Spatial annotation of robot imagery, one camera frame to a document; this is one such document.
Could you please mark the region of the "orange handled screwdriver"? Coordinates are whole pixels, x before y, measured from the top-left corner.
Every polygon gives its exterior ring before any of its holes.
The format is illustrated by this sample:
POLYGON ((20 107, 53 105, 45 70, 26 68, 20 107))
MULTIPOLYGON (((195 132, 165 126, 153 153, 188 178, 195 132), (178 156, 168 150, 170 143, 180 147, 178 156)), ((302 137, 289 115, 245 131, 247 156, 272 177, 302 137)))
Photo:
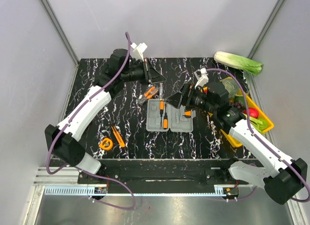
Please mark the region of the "orange handled screwdriver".
POLYGON ((160 126, 162 127, 162 117, 163 117, 163 111, 164 111, 164 101, 161 100, 159 104, 159 113, 160 113, 160 126))

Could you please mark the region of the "orange handled pliers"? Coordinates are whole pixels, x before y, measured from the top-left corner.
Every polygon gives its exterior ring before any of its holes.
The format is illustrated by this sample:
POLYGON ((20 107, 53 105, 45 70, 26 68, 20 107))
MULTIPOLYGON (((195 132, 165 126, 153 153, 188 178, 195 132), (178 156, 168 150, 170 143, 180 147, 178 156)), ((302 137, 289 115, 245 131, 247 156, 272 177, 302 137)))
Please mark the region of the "orange handled pliers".
POLYGON ((143 105, 146 101, 156 96, 158 91, 159 91, 158 86, 148 87, 147 90, 142 95, 139 96, 137 103, 139 105, 143 105))

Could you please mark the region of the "short orange screwdriver handle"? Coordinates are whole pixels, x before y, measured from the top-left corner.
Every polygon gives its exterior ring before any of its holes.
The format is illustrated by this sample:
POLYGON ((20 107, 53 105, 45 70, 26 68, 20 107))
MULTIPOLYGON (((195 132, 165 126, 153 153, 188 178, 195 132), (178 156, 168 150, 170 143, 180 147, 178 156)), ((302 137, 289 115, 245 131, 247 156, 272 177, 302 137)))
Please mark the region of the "short orange screwdriver handle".
POLYGON ((168 114, 165 112, 164 114, 164 120, 163 120, 163 129, 168 128, 168 114))

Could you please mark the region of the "grey plastic tool case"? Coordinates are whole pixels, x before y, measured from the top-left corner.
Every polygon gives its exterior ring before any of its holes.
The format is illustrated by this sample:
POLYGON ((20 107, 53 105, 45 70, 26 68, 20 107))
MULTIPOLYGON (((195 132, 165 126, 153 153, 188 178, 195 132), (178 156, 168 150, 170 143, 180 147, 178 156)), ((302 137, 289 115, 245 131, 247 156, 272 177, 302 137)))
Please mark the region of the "grey plastic tool case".
POLYGON ((192 110, 192 118, 184 118, 185 107, 176 109, 164 102, 164 111, 162 117, 162 127, 160 126, 159 99, 150 99, 147 104, 146 130, 149 132, 192 132, 193 118, 196 116, 192 110), (168 114, 168 128, 163 129, 164 114, 168 114))

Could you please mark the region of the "orange utility knife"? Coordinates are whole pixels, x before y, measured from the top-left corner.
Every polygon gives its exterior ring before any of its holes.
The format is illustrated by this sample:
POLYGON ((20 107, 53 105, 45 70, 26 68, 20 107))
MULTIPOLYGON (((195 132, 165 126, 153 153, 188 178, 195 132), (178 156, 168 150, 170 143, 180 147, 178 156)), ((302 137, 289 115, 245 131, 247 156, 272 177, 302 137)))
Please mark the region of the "orange utility knife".
POLYGON ((123 141, 120 132, 116 129, 115 126, 112 126, 111 128, 112 128, 112 132, 113 132, 117 142, 119 143, 120 147, 125 148, 125 142, 123 141))

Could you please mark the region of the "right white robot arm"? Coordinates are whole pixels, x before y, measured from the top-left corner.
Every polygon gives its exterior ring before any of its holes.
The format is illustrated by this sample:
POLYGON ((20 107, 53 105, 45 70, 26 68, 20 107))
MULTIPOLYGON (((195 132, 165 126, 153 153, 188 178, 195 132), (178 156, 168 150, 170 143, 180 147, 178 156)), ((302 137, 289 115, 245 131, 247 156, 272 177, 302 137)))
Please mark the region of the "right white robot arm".
POLYGON ((215 125, 243 144, 262 164, 260 168, 233 160, 220 172, 224 183, 248 182, 264 189, 280 205, 294 199, 301 189, 310 188, 306 183, 308 165, 304 160, 293 160, 264 138, 243 113, 229 104, 229 93, 223 83, 213 82, 207 87, 204 93, 187 83, 165 101, 175 108, 185 106, 211 113, 215 125))

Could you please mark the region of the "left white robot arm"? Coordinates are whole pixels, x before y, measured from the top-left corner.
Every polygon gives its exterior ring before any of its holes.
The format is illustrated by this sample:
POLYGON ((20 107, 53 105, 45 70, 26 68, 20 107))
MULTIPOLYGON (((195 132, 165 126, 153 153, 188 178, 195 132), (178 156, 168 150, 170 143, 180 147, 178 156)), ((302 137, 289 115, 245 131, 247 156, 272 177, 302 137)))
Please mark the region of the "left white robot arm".
POLYGON ((58 125, 45 129, 48 158, 56 156, 66 164, 88 172, 95 184, 103 182, 102 164, 88 154, 79 143, 82 134, 95 116, 124 88, 126 82, 141 84, 163 82, 165 77, 155 70, 147 58, 132 58, 130 51, 116 49, 107 65, 77 107, 58 125))

